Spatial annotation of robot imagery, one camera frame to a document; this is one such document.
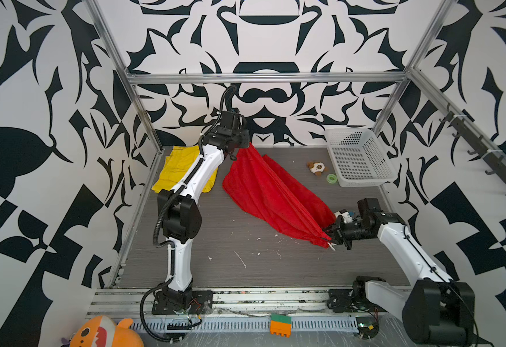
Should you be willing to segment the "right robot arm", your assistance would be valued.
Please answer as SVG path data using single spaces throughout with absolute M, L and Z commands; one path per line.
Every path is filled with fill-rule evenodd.
M 399 264 L 411 288 L 395 289 L 383 278 L 359 276 L 350 291 L 330 290 L 328 308 L 335 313 L 365 312 L 372 316 L 381 309 L 403 323 L 415 344 L 477 346 L 479 330 L 472 288 L 439 267 L 399 214 L 385 212 L 372 198 L 360 200 L 358 209 L 354 218 L 339 213 L 325 233 L 332 243 L 348 250 L 354 241 L 378 240 Z

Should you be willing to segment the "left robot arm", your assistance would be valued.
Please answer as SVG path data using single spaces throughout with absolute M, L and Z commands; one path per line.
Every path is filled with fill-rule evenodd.
M 188 309 L 192 301 L 192 244 L 201 229 L 198 201 L 215 170 L 238 148 L 250 143 L 246 119 L 232 108 L 218 114 L 215 125 L 200 136 L 199 156 L 183 178 L 158 194 L 158 220 L 153 244 L 169 248 L 166 284 L 154 290 L 154 315 L 167 315 Z

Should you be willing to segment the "yellow shorts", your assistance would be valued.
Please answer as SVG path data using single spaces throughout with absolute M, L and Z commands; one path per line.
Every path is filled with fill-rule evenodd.
M 157 182 L 151 188 L 153 192 L 171 190 L 180 182 L 200 155 L 199 147 L 174 146 L 172 152 L 165 158 L 163 169 Z

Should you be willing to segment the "red shorts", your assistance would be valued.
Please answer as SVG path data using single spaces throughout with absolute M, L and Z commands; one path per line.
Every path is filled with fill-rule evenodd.
M 267 155 L 251 145 L 237 153 L 222 187 L 246 213 L 277 232 L 327 249 L 330 237 L 324 228 L 336 217 L 315 193 L 293 178 Z

